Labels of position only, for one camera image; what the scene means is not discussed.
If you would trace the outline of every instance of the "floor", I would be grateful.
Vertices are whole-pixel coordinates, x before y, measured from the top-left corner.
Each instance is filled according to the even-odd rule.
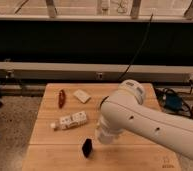
[[[4,96],[0,108],[0,171],[20,171],[41,97]],[[193,171],[193,161],[178,155],[182,171]]]

